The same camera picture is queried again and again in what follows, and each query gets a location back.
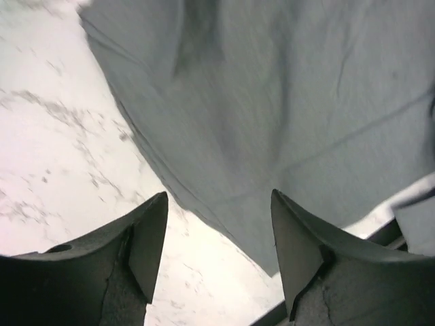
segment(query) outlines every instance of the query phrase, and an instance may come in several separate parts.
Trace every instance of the gray cloth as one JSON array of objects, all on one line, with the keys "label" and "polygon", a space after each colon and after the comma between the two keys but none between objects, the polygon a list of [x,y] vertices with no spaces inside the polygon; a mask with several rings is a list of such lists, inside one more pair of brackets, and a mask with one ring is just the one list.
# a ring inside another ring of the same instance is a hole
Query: gray cloth
[{"label": "gray cloth", "polygon": [[435,170],[433,0],[94,0],[81,16],[162,182],[269,274],[273,188],[343,227]]},{"label": "gray cloth", "polygon": [[398,209],[395,216],[406,239],[408,251],[435,256],[435,198]]}]

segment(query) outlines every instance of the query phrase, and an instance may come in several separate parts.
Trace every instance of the black plastic part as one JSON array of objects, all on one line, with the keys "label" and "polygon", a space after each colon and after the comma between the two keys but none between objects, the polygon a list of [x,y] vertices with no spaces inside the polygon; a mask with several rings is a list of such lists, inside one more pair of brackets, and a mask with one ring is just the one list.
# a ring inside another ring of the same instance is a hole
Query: black plastic part
[{"label": "black plastic part", "polygon": [[[435,325],[434,258],[352,236],[278,191],[271,208],[285,301],[297,325]],[[324,316],[313,316],[316,302]]]},{"label": "black plastic part", "polygon": [[46,253],[0,256],[0,325],[142,326],[167,226],[157,194]]},{"label": "black plastic part", "polygon": [[[368,240],[387,248],[401,251],[407,250],[406,242],[395,219],[384,225],[376,233],[372,234]],[[277,326],[286,319],[289,320],[290,317],[285,306],[285,301],[282,301],[251,324],[251,326]]]}]

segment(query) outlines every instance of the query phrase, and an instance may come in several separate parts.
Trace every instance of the white marble surface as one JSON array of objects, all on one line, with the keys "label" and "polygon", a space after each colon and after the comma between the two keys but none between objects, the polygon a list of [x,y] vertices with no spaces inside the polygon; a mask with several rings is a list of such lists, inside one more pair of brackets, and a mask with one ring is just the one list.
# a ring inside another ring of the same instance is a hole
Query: white marble surface
[{"label": "white marble surface", "polygon": [[[88,49],[77,1],[0,0],[4,255],[76,238],[164,190]],[[391,219],[384,207],[348,230],[368,236]],[[171,199],[146,325],[248,325],[282,300],[280,283]]]}]

